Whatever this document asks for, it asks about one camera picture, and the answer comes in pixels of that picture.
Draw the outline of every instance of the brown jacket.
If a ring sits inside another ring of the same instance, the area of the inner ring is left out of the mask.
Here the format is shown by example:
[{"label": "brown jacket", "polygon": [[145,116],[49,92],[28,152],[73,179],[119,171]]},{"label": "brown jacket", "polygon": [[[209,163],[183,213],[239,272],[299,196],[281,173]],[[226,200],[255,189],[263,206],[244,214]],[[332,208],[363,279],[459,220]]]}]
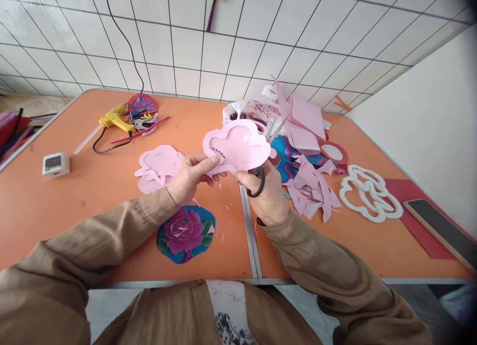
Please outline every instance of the brown jacket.
[{"label": "brown jacket", "polygon": [[[88,289],[157,232],[178,207],[166,188],[89,218],[40,242],[0,273],[0,344],[89,344]],[[430,344],[426,325],[355,254],[321,236],[294,212],[263,227],[293,280],[318,295],[340,321],[335,343]],[[257,344],[320,344],[279,292],[245,286],[247,322]],[[221,345],[207,285],[146,289],[96,344]]]}]

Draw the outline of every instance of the red round object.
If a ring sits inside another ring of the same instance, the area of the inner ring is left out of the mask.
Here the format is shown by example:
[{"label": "red round object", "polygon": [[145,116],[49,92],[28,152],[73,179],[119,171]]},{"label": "red round object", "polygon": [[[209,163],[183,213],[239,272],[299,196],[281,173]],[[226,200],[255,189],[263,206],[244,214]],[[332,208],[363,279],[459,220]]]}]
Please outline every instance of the red round object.
[{"label": "red round object", "polygon": [[137,93],[129,98],[128,101],[128,111],[129,112],[138,112],[146,108],[145,111],[141,114],[152,114],[159,110],[159,104],[156,102],[152,96],[145,93]]},{"label": "red round object", "polygon": [[[346,164],[348,163],[348,154],[346,153],[346,151],[344,151],[344,149],[343,149],[340,145],[338,145],[338,144],[336,144],[336,143],[333,143],[332,141],[324,141],[324,140],[319,141],[319,142],[318,142],[318,145],[319,145],[319,148],[320,148],[320,152],[319,152],[319,153],[320,153],[321,155],[323,155],[323,156],[327,157],[328,159],[334,161],[334,162],[337,163],[338,165],[346,165]],[[338,149],[338,150],[341,152],[341,154],[343,155],[343,158],[342,158],[341,160],[336,160],[336,159],[330,157],[330,156],[328,155],[328,153],[323,150],[323,148],[322,148],[323,145],[331,145],[331,146],[334,146],[336,149]]]}]

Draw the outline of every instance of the brown sleeve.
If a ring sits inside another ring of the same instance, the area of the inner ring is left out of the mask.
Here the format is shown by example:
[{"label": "brown sleeve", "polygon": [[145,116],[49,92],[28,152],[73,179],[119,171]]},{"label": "brown sleeve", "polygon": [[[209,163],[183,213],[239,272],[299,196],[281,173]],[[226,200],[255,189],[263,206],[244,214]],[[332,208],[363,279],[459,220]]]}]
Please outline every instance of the brown sleeve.
[{"label": "brown sleeve", "polygon": [[178,211],[166,188],[126,201],[37,244],[0,273],[0,334],[8,344],[89,344],[88,289]]},{"label": "brown sleeve", "polygon": [[284,223],[262,229],[293,280],[318,296],[324,313],[339,320],[337,342],[432,343],[429,329],[404,299],[353,252],[321,236],[293,211]]}]

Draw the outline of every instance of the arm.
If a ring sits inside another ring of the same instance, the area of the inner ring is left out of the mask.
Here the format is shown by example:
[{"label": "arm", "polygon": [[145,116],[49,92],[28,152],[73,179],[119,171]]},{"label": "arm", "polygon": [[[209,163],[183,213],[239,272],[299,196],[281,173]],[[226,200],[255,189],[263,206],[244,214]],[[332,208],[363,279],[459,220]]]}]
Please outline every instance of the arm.
[{"label": "arm", "polygon": [[0,334],[12,344],[89,344],[88,289],[190,202],[204,174],[219,163],[184,158],[173,181],[40,242],[27,258],[0,273]]},{"label": "arm", "polygon": [[[377,278],[358,256],[320,235],[290,211],[283,198],[280,175],[273,166],[264,167],[264,192],[255,200],[250,199],[261,218],[258,224],[273,242],[293,280],[316,294],[320,309],[340,321],[335,342],[430,344],[427,326],[406,301]],[[236,177],[252,192],[259,184],[253,175],[238,173]]]}]

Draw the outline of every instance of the pink rose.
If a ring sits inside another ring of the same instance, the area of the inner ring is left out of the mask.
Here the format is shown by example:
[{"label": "pink rose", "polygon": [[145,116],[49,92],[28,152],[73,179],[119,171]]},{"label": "pink rose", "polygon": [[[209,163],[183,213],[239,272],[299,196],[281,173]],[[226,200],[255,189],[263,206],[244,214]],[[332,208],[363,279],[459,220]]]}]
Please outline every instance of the pink rose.
[{"label": "pink rose", "polygon": [[175,256],[181,252],[185,253],[183,263],[187,262],[189,257],[192,258],[191,251],[204,240],[204,226],[200,222],[199,214],[192,210],[187,214],[186,209],[180,209],[163,227],[164,234],[169,239],[166,244],[170,252]]}]

